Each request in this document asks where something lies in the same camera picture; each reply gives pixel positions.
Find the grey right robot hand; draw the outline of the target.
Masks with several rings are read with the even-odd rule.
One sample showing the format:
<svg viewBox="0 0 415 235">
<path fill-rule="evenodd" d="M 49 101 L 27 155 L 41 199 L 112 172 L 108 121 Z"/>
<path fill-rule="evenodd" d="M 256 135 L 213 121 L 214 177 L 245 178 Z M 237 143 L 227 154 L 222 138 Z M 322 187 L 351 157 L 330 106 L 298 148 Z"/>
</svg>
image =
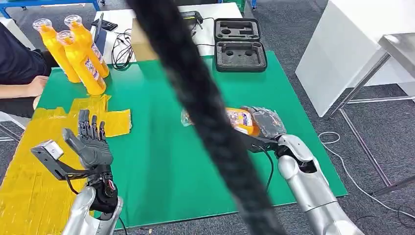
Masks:
<svg viewBox="0 0 415 235">
<path fill-rule="evenodd" d="M 259 129 L 256 136 L 273 140 L 287 133 L 281 118 L 275 111 L 256 106 L 241 106 L 241 109 L 252 115 L 255 125 Z"/>
</svg>

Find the person's right hand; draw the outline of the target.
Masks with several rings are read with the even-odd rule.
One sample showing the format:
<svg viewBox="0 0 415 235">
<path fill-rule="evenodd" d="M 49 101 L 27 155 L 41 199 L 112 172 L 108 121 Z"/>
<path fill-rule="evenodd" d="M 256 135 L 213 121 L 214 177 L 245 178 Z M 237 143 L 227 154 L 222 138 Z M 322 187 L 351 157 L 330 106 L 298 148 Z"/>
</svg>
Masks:
<svg viewBox="0 0 415 235">
<path fill-rule="evenodd" d="M 38 75 L 27 85 L 27 96 L 37 97 L 40 96 L 48 81 L 48 76 Z"/>
</svg>

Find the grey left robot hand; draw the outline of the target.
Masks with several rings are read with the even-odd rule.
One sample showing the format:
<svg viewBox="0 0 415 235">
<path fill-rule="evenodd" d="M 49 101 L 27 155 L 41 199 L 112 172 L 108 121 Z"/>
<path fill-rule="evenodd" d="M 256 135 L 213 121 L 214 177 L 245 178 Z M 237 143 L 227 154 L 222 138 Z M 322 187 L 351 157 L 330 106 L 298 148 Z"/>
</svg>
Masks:
<svg viewBox="0 0 415 235">
<path fill-rule="evenodd" d="M 85 169 L 97 165 L 111 165 L 113 156 L 106 141 L 105 122 L 97 124 L 97 116 L 90 119 L 90 111 L 82 109 L 78 114 L 78 135 L 64 128 L 62 131 L 66 144 L 79 156 Z"/>
</svg>

